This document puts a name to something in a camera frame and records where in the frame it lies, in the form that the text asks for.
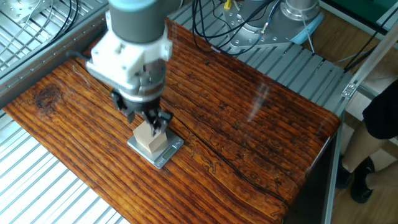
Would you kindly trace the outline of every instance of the black shoe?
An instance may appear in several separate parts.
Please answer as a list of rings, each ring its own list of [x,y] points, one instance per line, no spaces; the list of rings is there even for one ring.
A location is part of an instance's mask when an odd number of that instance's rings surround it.
[[[348,172],[342,165],[341,159],[343,156],[340,156],[338,159],[338,168],[337,168],[337,179],[336,179],[336,188],[337,189],[346,189],[349,185],[351,178],[353,177],[353,173]]]
[[[374,164],[370,157],[366,158],[356,169],[351,198],[358,203],[366,203],[373,190],[366,185],[366,176],[374,172]]]

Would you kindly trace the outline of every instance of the metal plate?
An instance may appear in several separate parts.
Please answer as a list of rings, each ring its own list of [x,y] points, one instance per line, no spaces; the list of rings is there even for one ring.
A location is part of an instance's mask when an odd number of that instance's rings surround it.
[[[52,0],[30,0],[30,1],[0,1],[0,11],[16,23],[26,22],[29,15],[32,16],[43,11],[51,5]]]
[[[153,153],[150,153],[147,149],[141,146],[134,136],[131,137],[127,143],[151,164],[155,165],[156,168],[160,169],[184,144],[184,140],[182,140],[169,129],[166,129],[165,133],[167,141],[160,145],[158,150]]]

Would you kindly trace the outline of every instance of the wooden block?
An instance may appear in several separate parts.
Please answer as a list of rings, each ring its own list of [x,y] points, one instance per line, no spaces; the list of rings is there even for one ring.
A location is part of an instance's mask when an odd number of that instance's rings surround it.
[[[140,126],[138,126],[133,133],[137,139],[137,142],[141,146],[144,146],[144,148],[151,153],[156,151],[156,149],[158,149],[159,146],[166,141],[165,133],[157,133],[154,137],[152,137],[152,131],[150,130],[150,126],[146,121],[140,124]]]

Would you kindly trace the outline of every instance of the cable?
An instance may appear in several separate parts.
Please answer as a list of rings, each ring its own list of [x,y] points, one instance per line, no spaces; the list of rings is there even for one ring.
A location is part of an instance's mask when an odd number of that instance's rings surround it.
[[[19,34],[21,34],[21,32],[25,29],[25,27],[27,26],[27,24],[28,24],[30,18],[32,17],[33,12],[37,9],[37,6],[39,5],[40,2],[41,2],[41,1],[39,1],[39,2],[37,3],[37,5],[33,8],[32,12],[29,14],[29,17],[28,17],[27,20],[26,20],[25,25],[21,28],[21,30],[20,30],[14,37],[12,37],[12,39],[10,40],[10,42],[9,42],[9,43],[4,47],[4,49],[0,52],[0,55],[3,54],[3,53],[6,51],[6,49],[12,44],[12,42],[14,41],[14,39],[15,39]],[[23,50],[28,44],[30,44],[30,43],[34,40],[34,38],[35,38],[39,33],[41,33],[41,31],[44,29],[44,27],[47,26],[47,24],[48,24],[49,21],[50,21],[50,17],[51,17],[51,15],[52,15],[53,6],[54,6],[54,1],[51,0],[51,6],[50,6],[51,10],[50,10],[50,14],[49,14],[49,16],[47,17],[46,21],[43,23],[42,27],[36,32],[35,35],[32,36],[32,38],[30,38],[30,40],[28,40],[28,41],[27,41],[22,47],[20,47],[19,50],[17,50],[17,52],[15,52],[14,54],[18,54],[21,50]],[[11,59],[11,58],[4,60],[3,63],[0,64],[0,68],[3,67],[6,63],[8,63],[8,61],[10,61],[10,59]]]
[[[195,45],[196,45],[196,47],[200,50],[200,51],[202,51],[202,52],[204,52],[204,53],[210,53],[210,52],[212,52],[212,50],[203,50],[201,47],[199,47],[199,45],[198,45],[198,42],[197,42],[197,36],[195,35],[195,32],[196,33],[199,33],[198,31],[197,31],[197,28],[196,28],[196,11],[197,11],[197,4],[198,4],[198,1],[196,0],[196,1],[193,1],[192,2],[192,37],[193,37],[193,41],[194,41],[194,43],[195,43]]]
[[[390,16],[388,16],[387,17],[387,19],[380,25],[382,28],[384,27],[384,25],[386,24],[386,22],[396,13],[398,11],[398,7],[396,8],[396,9],[394,9],[393,10],[393,12],[390,14]],[[348,72],[348,71],[350,71],[353,67],[351,66],[351,63],[353,63],[354,61],[355,61],[355,59],[361,54],[361,52],[370,44],[370,42],[375,38],[375,36],[378,34],[379,32],[378,31],[375,31],[375,33],[372,35],[372,37],[366,42],[366,44],[365,45],[363,45],[363,47],[361,48],[361,50],[355,55],[355,57],[353,57],[349,62],[348,62],[348,64],[345,66],[345,68],[344,68],[344,72],[346,73],[346,72]],[[362,62],[362,60],[360,60],[359,61],[359,59],[358,59],[358,61],[357,62],[355,62],[356,63],[356,65],[357,64],[359,64],[359,63],[361,63]]]
[[[211,35],[211,36],[206,36],[207,38],[216,38],[216,37],[222,37],[226,34],[231,33],[232,31],[239,29],[240,27],[244,26],[246,23],[248,23],[248,21],[251,21],[251,19],[258,14],[259,11],[261,11],[262,9],[264,9],[269,3],[271,3],[273,0],[266,0],[265,3],[261,4],[261,6],[259,6],[249,17],[246,21],[244,21],[242,24],[236,26],[235,28],[232,28],[231,30],[224,32],[222,34],[217,34],[217,35]],[[192,11],[193,12],[193,18],[195,18],[196,16],[196,11]],[[204,37],[202,34],[197,32],[197,35],[200,37]]]
[[[353,58],[354,56],[355,56],[355,54],[353,54],[353,55],[351,55],[351,56],[348,56],[348,57],[346,57],[346,58],[343,58],[343,59],[341,59],[341,60],[335,61],[335,62],[333,62],[333,64],[337,64],[337,63],[344,62],[344,61],[346,61],[346,60],[348,60],[348,59]]]
[[[88,62],[90,60],[90,56],[83,55],[82,53],[76,52],[74,50],[68,50],[66,52],[66,54],[67,54],[67,57],[69,57],[69,58],[81,58],[86,62]]]
[[[73,16],[73,19],[72,19],[71,23],[69,24],[68,28],[65,30],[65,33],[68,32],[72,28],[73,24],[76,22],[77,15],[79,13],[79,2],[78,2],[78,0],[75,0],[75,1],[76,1],[75,15]]]
[[[368,52],[364,53],[358,60],[356,60],[355,62],[353,62],[351,65],[348,66],[348,68],[346,69],[347,72],[350,71],[351,69],[353,69],[355,66],[359,65],[363,60],[365,60],[372,52],[373,50],[376,48],[376,46],[374,46],[371,50],[369,50]]]
[[[215,14],[215,11],[216,11],[216,4],[214,3],[214,0],[211,0],[211,1],[212,1],[212,3],[213,3],[213,16],[216,17],[218,20],[223,21],[223,22],[229,27],[229,29],[231,30],[231,29],[232,29],[231,26],[230,26],[224,19],[222,19],[222,18],[216,16],[216,14]]]
[[[271,12],[269,13],[267,22],[264,24],[264,27],[263,27],[262,30],[261,30],[261,34],[264,34],[264,33],[266,32],[266,28],[267,28],[267,26],[269,25],[269,23],[271,22],[272,16],[274,15],[274,13],[275,13],[275,11],[276,11],[276,8],[278,8],[279,4],[280,4],[280,0],[278,0],[278,1],[274,4],[274,7],[272,7]]]
[[[308,37],[308,41],[310,42],[310,46],[311,46],[312,53],[315,54],[315,50],[313,49],[313,45],[312,45],[312,40],[311,40],[311,37],[310,37],[310,33],[309,33],[308,27],[307,27],[307,25],[306,25],[306,23],[305,23],[304,15],[303,15],[302,11],[300,11],[300,13],[301,13],[301,18],[303,18],[303,23],[304,23],[305,31],[307,31],[307,37]]]
[[[271,2],[272,2],[272,0],[271,0],[271,1],[267,1],[267,2],[265,2],[264,4],[262,4],[260,7],[258,7],[258,8],[248,17],[247,21],[245,21],[243,24],[245,24],[245,23],[248,22],[248,21],[251,21],[251,19],[252,19],[254,16],[256,16],[259,12],[261,12],[261,10],[263,10],[265,7],[267,7]],[[196,11],[197,11],[198,5],[199,5],[199,7],[200,7],[201,28],[202,28],[202,33],[203,33],[202,35],[201,35],[201,33],[197,30],[196,21],[195,21],[195,18],[196,18]],[[192,34],[193,34],[193,36],[194,36],[195,45],[197,45],[196,39],[195,39],[195,32],[196,32],[199,36],[202,36],[202,37],[206,40],[207,44],[208,44],[213,50],[215,50],[215,51],[217,51],[217,52],[221,52],[221,53],[223,53],[223,54],[225,54],[225,55],[228,55],[228,56],[236,56],[236,55],[241,55],[241,54],[246,53],[247,51],[251,50],[251,49],[260,41],[260,39],[261,39],[261,35],[259,35],[259,38],[257,39],[257,41],[256,41],[250,48],[248,48],[248,49],[246,49],[246,50],[243,50],[242,52],[239,52],[239,53],[236,53],[236,54],[229,54],[229,53],[225,52],[224,50],[222,50],[221,48],[224,47],[228,42],[230,42],[231,39],[233,39],[233,37],[238,33],[238,31],[240,30],[240,28],[242,28],[242,26],[237,26],[237,27],[234,28],[234,29],[238,28],[238,30],[237,30],[237,31],[235,32],[235,34],[230,38],[229,41],[227,41],[226,43],[224,43],[223,45],[221,45],[221,46],[219,46],[219,47],[214,47],[214,46],[212,46],[212,45],[209,43],[209,40],[208,40],[208,38],[212,38],[212,37],[209,37],[209,36],[206,36],[206,35],[205,35],[205,27],[204,27],[204,22],[203,22],[203,12],[202,12],[202,7],[201,7],[201,2],[200,2],[200,1],[195,1],[195,2],[193,3],[193,6],[192,6],[192,13],[193,13],[193,15],[192,15],[192,16],[193,16],[193,23],[192,23],[192,24],[193,24],[193,29],[192,29]]]
[[[72,0],[69,0],[69,13],[67,18],[65,19],[65,22],[63,23],[63,25],[61,26],[61,29],[57,32],[57,34],[55,34],[54,38],[51,40],[51,42],[55,41],[57,38],[59,38],[59,35],[61,35],[63,29],[65,28],[65,26],[68,24],[69,19],[70,19],[70,15],[72,14]]]

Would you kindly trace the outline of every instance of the wood grain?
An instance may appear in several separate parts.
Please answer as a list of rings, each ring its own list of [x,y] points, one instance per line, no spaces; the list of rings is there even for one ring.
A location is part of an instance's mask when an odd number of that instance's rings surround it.
[[[127,146],[143,120],[127,124],[81,60],[5,112],[131,223],[280,223],[339,118],[169,25],[161,105],[185,144],[163,169]]]

